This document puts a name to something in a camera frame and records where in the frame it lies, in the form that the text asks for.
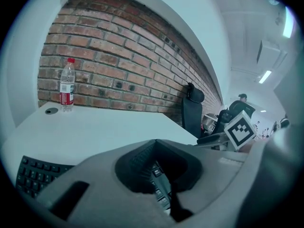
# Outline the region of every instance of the red bottle label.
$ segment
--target red bottle label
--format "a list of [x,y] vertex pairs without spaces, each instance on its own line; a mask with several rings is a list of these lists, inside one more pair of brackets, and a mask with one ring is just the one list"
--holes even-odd
[[60,104],[71,105],[74,102],[74,84],[60,83]]

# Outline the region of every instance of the desk surface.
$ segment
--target desk surface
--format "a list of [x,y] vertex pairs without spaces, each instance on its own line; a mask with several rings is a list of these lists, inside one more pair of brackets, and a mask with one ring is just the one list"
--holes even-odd
[[218,121],[217,119],[215,119],[215,118],[213,118],[213,117],[211,117],[211,116],[208,116],[208,115],[204,115],[204,116],[207,117],[207,118],[209,118],[209,119],[211,119],[211,120],[213,120],[213,121],[215,121],[215,122]]
[[74,106],[73,111],[47,115],[47,103],[29,116],[4,143],[0,155],[13,183],[23,155],[77,165],[84,159],[131,143],[167,139],[196,144],[197,138],[162,113],[131,112]]

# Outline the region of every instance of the plastic water bottle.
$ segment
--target plastic water bottle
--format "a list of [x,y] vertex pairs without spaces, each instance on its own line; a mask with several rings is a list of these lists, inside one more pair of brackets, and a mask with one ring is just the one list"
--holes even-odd
[[62,71],[60,79],[60,104],[63,112],[70,112],[74,105],[74,82],[75,70],[73,64],[74,58],[67,59],[67,65]]

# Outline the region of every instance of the chair headrest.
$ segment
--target chair headrest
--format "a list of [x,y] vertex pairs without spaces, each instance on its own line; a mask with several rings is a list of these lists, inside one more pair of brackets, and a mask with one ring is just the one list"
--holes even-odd
[[193,83],[188,82],[188,85],[189,85],[189,89],[187,91],[187,99],[196,103],[203,102],[205,99],[204,93],[201,90],[196,89]]

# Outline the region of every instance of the bottle cap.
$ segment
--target bottle cap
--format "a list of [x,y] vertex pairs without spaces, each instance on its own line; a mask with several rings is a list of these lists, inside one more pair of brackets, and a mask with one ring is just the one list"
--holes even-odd
[[69,57],[69,58],[67,59],[67,61],[68,61],[69,63],[75,63],[75,58],[70,58],[70,57]]

